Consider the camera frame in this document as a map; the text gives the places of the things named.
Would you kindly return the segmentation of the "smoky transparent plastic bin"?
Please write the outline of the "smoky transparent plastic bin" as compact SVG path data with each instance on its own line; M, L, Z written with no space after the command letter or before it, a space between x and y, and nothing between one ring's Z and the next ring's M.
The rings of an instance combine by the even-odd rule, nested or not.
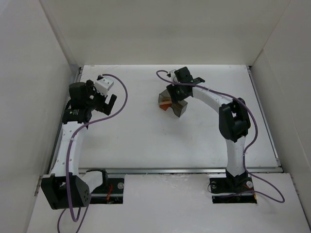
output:
M168 90L164 90L158 95L158 105L160 105L160 103L162 102L163 99L171 99L172 100ZM173 113L177 117L181 117L185 113L185 111L187 109L187 105L188 105L188 103L185 100L178 101L175 103L172 101L172 104L169 108L171 108L173 110Z

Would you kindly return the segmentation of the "orange triangular wood block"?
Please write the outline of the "orange triangular wood block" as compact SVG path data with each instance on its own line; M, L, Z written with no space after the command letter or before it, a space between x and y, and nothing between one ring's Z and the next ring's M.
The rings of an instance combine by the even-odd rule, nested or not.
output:
M161 103L159 107L166 111L171 106L171 103Z

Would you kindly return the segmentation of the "long light wood block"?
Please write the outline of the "long light wood block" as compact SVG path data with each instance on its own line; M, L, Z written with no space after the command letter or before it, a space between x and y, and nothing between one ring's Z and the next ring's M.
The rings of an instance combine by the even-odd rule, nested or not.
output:
M163 99L161 102L161 105L167 105L167 104L172 104L172 100L171 99Z

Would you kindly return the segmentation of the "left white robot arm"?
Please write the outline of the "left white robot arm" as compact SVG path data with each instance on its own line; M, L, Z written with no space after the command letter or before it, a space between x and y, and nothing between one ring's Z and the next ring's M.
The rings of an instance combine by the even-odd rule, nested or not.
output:
M92 111L107 116L111 114L117 97L112 95L108 103L105 101L113 84L113 80L104 77L95 82L88 80L69 85L69 102L62 117L62 136L56 162L50 175L41 182L43 193L54 210L86 207L91 202L91 193L107 183L104 169L88 170L81 177L79 161Z

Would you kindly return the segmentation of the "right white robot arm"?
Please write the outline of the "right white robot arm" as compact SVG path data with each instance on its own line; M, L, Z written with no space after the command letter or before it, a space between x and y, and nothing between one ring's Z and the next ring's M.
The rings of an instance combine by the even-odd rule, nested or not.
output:
M167 73L167 77L170 81L164 93L169 102L164 106L172 108L177 117L185 112L188 104L185 99L188 97L202 101L218 114L218 128L226 142L227 165L225 177L210 179L211 192L222 194L246 191L251 178L245 167L245 142L252 115L245 101L202 86L204 80L193 78L187 67L172 70Z

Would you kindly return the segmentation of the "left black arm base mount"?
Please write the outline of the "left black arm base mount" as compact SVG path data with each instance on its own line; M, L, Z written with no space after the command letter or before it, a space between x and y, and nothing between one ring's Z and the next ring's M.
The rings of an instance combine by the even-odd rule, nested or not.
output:
M91 194L90 204L123 204L124 178L109 177L103 172L103 183Z

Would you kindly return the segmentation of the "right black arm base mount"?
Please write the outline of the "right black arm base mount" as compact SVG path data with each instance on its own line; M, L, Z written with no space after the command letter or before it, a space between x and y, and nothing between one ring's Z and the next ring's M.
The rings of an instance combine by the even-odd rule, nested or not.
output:
M232 184L227 177L212 176L209 178L208 188L212 193L213 204L257 204L256 195L246 193L254 190L250 176L239 184Z

